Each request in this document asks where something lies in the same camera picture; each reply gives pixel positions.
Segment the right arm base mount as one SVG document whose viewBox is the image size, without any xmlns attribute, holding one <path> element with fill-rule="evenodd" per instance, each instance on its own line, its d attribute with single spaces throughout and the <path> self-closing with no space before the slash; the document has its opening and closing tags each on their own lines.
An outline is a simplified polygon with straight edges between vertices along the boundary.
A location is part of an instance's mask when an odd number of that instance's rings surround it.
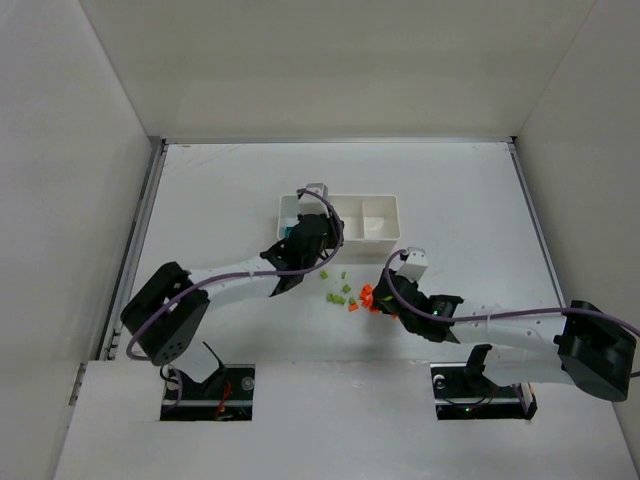
<svg viewBox="0 0 640 480">
<path fill-rule="evenodd" d="M 430 375 L 440 421 L 525 420 L 538 410 L 530 384 L 498 386 L 484 376 L 488 344 L 475 346 L 465 363 L 432 363 Z"/>
</svg>

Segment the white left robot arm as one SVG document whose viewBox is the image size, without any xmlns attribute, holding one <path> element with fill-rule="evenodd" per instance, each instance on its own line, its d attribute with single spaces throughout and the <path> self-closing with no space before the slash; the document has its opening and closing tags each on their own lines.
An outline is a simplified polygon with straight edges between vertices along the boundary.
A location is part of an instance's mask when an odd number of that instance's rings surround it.
<svg viewBox="0 0 640 480">
<path fill-rule="evenodd" d="M 206 382 L 217 362 L 205 358 L 207 348 L 191 343 L 207 311 L 295 288 L 336 255 L 343 229 L 335 213 L 300 214 L 285 239 L 247 261 L 191 272 L 175 261 L 162 265 L 121 313 L 131 334 L 127 357 L 170 366 L 195 383 Z"/>
</svg>

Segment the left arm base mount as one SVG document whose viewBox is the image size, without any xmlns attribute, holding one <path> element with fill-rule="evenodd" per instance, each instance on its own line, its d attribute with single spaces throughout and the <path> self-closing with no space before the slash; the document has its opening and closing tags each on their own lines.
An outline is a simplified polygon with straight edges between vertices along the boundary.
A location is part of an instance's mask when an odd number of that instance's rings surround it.
<svg viewBox="0 0 640 480">
<path fill-rule="evenodd" d="M 164 422 L 248 422 L 253 417 L 255 366 L 227 364 L 203 341 L 215 359 L 215 370 L 196 382 L 173 366 L 163 366 L 159 376 L 164 393 L 159 419 Z"/>
</svg>

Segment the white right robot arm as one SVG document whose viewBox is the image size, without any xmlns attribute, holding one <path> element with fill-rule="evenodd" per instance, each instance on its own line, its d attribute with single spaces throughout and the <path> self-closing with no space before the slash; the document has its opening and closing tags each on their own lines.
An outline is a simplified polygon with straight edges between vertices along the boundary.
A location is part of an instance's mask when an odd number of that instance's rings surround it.
<svg viewBox="0 0 640 480">
<path fill-rule="evenodd" d="M 485 307 L 458 317 L 462 298 L 423 294 L 414 280 L 384 268 L 372 292 L 375 309 L 434 343 L 467 344 L 467 376 L 497 386 L 573 385 L 595 398 L 623 402 L 635 377 L 639 331 L 588 303 L 568 308 L 501 312 Z"/>
</svg>

